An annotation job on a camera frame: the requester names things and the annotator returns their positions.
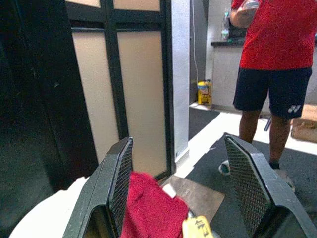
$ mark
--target black countertop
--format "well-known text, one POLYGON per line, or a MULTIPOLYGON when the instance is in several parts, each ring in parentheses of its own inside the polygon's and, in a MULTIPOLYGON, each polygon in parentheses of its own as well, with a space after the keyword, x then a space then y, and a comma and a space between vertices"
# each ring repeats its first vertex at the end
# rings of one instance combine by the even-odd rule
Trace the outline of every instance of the black countertop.
POLYGON ((212 41, 211 46, 243 46, 244 40, 239 41, 212 41))

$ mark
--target sneaker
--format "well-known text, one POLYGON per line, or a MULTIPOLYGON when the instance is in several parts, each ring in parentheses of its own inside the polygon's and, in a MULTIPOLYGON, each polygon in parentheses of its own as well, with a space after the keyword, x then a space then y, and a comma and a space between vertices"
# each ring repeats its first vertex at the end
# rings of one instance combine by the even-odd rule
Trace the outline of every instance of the sneaker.
POLYGON ((229 160, 225 160, 223 161, 219 168, 218 168, 219 172, 224 175, 224 176, 228 176, 230 175, 230 166, 229 166, 229 160))
POLYGON ((292 191, 295 192, 295 186, 288 176, 287 172, 280 169, 275 169, 274 171, 284 180, 284 182, 286 182, 291 187, 292 191))

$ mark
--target man's arm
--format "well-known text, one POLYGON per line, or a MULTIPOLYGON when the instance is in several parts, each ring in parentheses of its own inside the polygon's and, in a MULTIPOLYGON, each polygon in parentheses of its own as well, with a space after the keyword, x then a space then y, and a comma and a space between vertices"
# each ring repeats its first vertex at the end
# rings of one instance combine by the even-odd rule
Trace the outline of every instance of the man's arm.
POLYGON ((232 9, 230 12, 230 21, 235 27, 248 28, 257 10, 257 8, 243 9, 241 7, 239 9, 232 9))

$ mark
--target frosted glass panel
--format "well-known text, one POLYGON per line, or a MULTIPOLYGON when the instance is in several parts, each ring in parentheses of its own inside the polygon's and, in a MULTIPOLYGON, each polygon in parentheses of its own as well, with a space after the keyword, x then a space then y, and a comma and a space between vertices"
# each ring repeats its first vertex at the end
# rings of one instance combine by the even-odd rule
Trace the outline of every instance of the frosted glass panel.
POLYGON ((88 5, 88 6, 94 6, 94 7, 100 7, 100 1, 99 0, 67 0, 69 2, 88 5))
POLYGON ((73 33, 74 46, 99 163, 110 147, 118 142, 103 33, 73 33))
POLYGON ((164 89, 160 32, 119 32, 118 43, 133 169, 166 170, 164 89))
POLYGON ((160 11, 160 0, 113 0, 114 8, 160 11))

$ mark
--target red t-shirt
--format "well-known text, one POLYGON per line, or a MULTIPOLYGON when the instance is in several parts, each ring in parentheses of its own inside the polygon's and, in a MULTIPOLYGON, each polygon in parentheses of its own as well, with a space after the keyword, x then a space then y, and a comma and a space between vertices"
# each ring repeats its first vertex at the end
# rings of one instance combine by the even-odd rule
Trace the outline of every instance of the red t-shirt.
MULTIPOLYGON (((233 0, 232 9, 243 0, 233 0)), ((317 27, 315 0, 260 0, 247 30, 240 67, 290 70, 311 67, 317 27)))

